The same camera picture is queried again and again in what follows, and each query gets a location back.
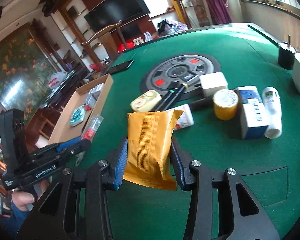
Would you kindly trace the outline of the blue sleeve forearm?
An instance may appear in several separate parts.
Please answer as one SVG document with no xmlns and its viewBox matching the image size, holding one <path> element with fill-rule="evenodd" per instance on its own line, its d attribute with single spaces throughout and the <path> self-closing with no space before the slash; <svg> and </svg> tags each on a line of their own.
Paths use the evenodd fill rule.
<svg viewBox="0 0 300 240">
<path fill-rule="evenodd" d="M 12 214 L 1 221 L 2 229 L 10 239 L 17 239 L 17 233 L 29 213 L 27 205 L 17 206 L 12 202 Z"/>
</svg>

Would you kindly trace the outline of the person's left hand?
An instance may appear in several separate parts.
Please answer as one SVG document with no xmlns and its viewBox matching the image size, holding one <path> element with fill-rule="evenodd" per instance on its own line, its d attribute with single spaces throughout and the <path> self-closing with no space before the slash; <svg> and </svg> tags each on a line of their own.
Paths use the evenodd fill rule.
<svg viewBox="0 0 300 240">
<path fill-rule="evenodd" d="M 29 192 L 14 190 L 12 193 L 12 202 L 20 211 L 28 211 L 28 206 L 35 203 L 49 186 L 50 182 L 48 180 L 42 180 L 36 184 L 34 186 L 35 193 L 37 194 L 36 197 Z"/>
</svg>

